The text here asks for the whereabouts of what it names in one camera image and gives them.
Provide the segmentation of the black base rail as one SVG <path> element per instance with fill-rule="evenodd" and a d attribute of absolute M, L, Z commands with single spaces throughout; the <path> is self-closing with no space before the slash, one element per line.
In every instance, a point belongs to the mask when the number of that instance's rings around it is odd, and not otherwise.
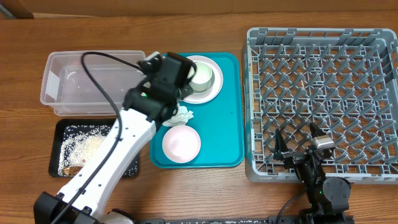
<path fill-rule="evenodd" d="M 284 215 L 276 222 L 276 216 L 267 218 L 235 218 L 235 219 L 188 219 L 188 220 L 164 220 L 163 218 L 151 218 L 136 220 L 137 224 L 299 224 L 299 216 Z M 354 224 L 353 217 L 347 217 L 346 223 Z"/>

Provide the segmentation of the small pink-white bowl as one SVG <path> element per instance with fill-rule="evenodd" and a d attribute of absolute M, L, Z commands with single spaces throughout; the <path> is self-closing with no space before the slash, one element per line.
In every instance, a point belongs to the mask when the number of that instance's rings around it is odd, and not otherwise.
<path fill-rule="evenodd" d="M 165 133 L 162 149 L 169 160 L 187 163 L 194 160 L 200 152 L 201 139 L 199 134 L 189 126 L 174 126 Z"/>

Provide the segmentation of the teal serving tray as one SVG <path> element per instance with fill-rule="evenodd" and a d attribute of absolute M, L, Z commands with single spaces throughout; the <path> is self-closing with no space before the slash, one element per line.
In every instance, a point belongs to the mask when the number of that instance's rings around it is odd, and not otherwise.
<path fill-rule="evenodd" d="M 182 53 L 184 57 L 201 56 L 214 61 L 223 75 L 220 92 L 206 103 L 181 101 L 180 105 L 193 111 L 187 125 L 201 139 L 201 149 L 190 162 L 176 163 L 167 158 L 162 140 L 168 127 L 162 126 L 150 142 L 151 161 L 160 168 L 234 167 L 244 157 L 244 128 L 239 62 L 230 53 Z"/>

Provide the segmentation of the grey dishwasher rack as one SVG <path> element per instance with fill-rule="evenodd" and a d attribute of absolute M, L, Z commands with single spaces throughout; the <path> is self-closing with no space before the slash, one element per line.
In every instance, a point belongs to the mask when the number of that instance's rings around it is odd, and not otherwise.
<path fill-rule="evenodd" d="M 290 152 L 330 135 L 328 176 L 397 183 L 397 35 L 390 29 L 254 27 L 243 47 L 246 177 L 296 182 L 274 160 L 279 130 Z"/>

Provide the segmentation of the black plastic tray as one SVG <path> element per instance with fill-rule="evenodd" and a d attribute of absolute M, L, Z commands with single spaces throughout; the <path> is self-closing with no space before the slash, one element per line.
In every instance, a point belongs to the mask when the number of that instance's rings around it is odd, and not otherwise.
<path fill-rule="evenodd" d="M 55 127 L 52 152 L 49 162 L 49 174 L 52 177 L 62 177 L 58 175 L 58 160 L 60 155 L 60 146 L 63 139 L 64 130 L 69 125 L 112 125 L 114 119 L 62 119 Z"/>

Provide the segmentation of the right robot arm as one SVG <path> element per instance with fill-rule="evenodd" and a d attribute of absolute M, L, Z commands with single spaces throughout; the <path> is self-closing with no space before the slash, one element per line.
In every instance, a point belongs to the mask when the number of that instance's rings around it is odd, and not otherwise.
<path fill-rule="evenodd" d="M 322 162 L 331 157 L 335 142 L 315 123 L 309 124 L 312 141 L 304 152 L 288 150 L 280 130 L 275 131 L 274 159 L 282 161 L 285 169 L 293 169 L 303 183 L 304 190 L 292 197 L 279 211 L 276 223 L 354 223 L 347 217 L 351 184 L 341 177 L 327 177 Z M 306 194 L 310 208 L 299 211 L 296 217 L 283 217 L 282 213 L 296 198 Z"/>

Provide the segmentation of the white rice pile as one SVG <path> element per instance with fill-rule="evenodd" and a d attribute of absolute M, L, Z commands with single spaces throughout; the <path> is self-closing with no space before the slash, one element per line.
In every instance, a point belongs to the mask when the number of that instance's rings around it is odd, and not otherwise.
<path fill-rule="evenodd" d="M 58 160 L 58 175 L 64 167 L 83 166 L 92 158 L 111 129 L 110 125 L 69 125 L 65 128 Z"/>

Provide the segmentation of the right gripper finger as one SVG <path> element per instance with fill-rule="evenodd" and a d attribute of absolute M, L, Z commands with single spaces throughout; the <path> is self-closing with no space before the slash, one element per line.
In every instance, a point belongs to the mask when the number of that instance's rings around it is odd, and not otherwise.
<path fill-rule="evenodd" d="M 283 161 L 284 154 L 289 152 L 289 149 L 280 133 L 279 129 L 275 130 L 275 148 L 274 148 L 274 160 Z"/>
<path fill-rule="evenodd" d="M 309 128 L 311 131 L 312 138 L 324 136 L 326 134 L 315 123 L 310 123 Z"/>

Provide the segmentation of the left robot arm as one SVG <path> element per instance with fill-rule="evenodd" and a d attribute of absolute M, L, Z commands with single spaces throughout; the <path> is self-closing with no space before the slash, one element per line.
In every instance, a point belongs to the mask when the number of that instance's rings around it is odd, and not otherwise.
<path fill-rule="evenodd" d="M 144 74 L 128 90 L 121 108 L 110 105 L 116 120 L 95 155 L 57 195 L 42 192 L 34 203 L 36 223 L 99 223 L 116 184 L 179 100 L 192 94 L 196 64 L 179 54 L 154 52 L 135 66 Z"/>

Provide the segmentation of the cardboard wall panel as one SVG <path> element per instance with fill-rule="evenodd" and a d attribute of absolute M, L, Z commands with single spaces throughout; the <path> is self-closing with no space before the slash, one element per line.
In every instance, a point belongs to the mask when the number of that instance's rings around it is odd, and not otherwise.
<path fill-rule="evenodd" d="M 265 12 L 391 11 L 396 0 L 1 0 L 13 16 L 156 16 Z"/>

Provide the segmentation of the clear plastic bin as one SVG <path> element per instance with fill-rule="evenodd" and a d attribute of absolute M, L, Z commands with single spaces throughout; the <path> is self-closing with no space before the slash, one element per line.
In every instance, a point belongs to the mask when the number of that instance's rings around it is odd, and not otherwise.
<path fill-rule="evenodd" d="M 40 102 L 52 107 L 58 116 L 112 116 L 115 112 L 111 105 L 81 65 L 83 53 L 62 51 L 49 55 Z M 144 78 L 138 69 L 100 55 L 87 55 L 85 65 L 118 109 L 127 91 Z"/>

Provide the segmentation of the white napkin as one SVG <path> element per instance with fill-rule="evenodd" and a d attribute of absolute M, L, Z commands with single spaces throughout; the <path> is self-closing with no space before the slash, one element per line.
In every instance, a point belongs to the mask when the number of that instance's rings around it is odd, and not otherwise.
<path fill-rule="evenodd" d="M 172 116 L 167 121 L 164 121 L 162 125 L 166 127 L 186 125 L 193 117 L 193 111 L 188 110 L 186 106 L 178 105 L 176 115 Z"/>

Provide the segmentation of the large white plate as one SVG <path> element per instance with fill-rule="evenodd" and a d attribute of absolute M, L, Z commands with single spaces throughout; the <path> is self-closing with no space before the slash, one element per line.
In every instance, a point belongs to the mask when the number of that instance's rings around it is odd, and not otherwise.
<path fill-rule="evenodd" d="M 194 92 L 191 95 L 187 96 L 186 98 L 183 99 L 184 102 L 190 103 L 190 104 L 202 104 L 202 103 L 207 103 L 211 101 L 213 98 L 215 98 L 218 93 L 221 91 L 222 86 L 223 86 L 223 72 L 221 71 L 220 66 L 212 59 L 201 56 L 201 55 L 191 55 L 188 56 L 190 60 L 194 61 L 195 63 L 197 62 L 202 62 L 209 66 L 213 72 L 213 78 L 212 78 L 212 84 L 204 92 Z"/>

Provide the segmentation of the brown food scrap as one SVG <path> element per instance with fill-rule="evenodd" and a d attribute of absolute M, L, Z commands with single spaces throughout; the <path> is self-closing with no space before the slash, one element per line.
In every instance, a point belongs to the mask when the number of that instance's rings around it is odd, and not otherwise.
<path fill-rule="evenodd" d="M 65 176 L 75 176 L 82 169 L 82 166 L 64 167 L 62 172 Z"/>

